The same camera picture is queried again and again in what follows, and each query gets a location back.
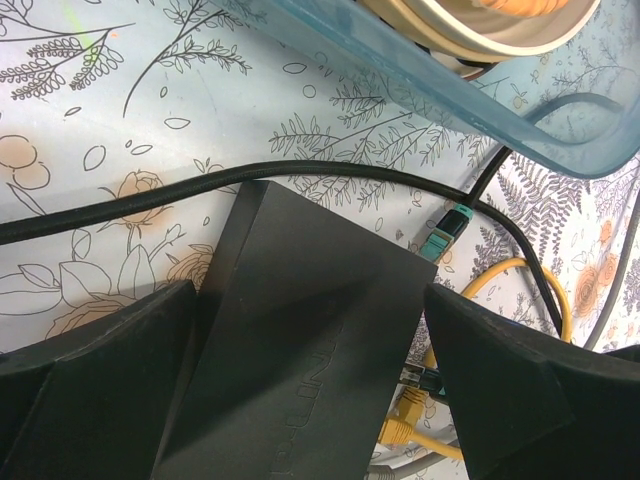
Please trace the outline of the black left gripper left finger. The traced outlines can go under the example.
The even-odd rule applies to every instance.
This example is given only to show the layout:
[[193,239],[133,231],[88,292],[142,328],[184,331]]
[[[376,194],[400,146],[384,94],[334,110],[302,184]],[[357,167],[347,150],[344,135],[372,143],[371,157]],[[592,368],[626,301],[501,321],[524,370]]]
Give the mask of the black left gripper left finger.
[[196,303],[180,281],[2,354],[2,478],[151,478],[193,357]]

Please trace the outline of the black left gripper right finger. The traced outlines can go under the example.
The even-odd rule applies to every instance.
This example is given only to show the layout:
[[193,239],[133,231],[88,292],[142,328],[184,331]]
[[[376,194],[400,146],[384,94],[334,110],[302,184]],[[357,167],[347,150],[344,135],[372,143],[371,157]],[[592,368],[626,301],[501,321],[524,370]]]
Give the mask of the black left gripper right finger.
[[424,303],[470,478],[638,478],[638,346],[588,351],[440,285]]

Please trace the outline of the black network switch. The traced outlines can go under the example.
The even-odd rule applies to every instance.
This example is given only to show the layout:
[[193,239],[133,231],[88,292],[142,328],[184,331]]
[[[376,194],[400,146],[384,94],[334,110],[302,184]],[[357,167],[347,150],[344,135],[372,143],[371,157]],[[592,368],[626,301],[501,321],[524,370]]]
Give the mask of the black network switch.
[[277,183],[243,184],[157,477],[363,478],[436,272]]

